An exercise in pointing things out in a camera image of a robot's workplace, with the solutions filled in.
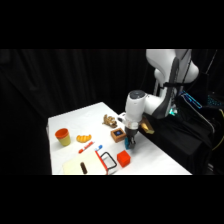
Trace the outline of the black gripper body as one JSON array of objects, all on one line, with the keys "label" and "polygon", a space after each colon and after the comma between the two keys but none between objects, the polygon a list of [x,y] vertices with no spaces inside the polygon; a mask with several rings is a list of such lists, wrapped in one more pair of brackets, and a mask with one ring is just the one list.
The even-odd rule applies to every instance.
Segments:
[{"label": "black gripper body", "polygon": [[129,129],[127,128],[126,129],[126,135],[129,139],[132,139],[135,137],[135,135],[137,134],[138,130],[132,130],[132,129]]}]

